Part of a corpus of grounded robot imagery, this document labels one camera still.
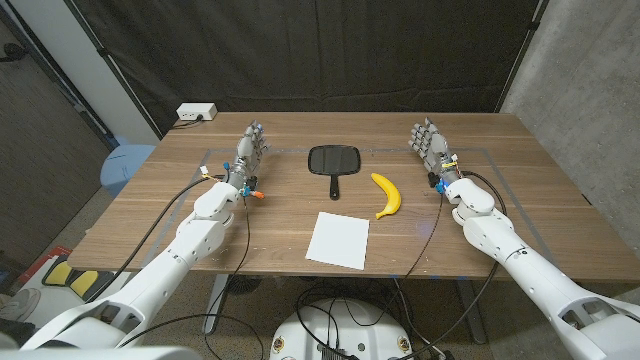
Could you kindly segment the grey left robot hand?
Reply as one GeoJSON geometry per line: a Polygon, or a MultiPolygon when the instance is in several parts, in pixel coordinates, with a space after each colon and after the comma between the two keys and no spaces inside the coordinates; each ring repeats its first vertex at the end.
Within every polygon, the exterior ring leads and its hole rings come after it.
{"type": "Polygon", "coordinates": [[[244,187],[246,182],[259,172],[263,155],[268,149],[263,126],[253,120],[237,144],[227,183],[237,189],[244,187]]]}

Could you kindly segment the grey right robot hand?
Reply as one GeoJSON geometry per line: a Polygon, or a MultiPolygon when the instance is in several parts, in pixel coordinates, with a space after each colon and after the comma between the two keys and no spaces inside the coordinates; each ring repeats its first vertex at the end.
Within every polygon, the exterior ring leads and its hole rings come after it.
{"type": "Polygon", "coordinates": [[[446,138],[429,118],[411,129],[409,147],[414,150],[428,172],[431,187],[445,190],[461,178],[457,156],[450,150],[446,138]]]}

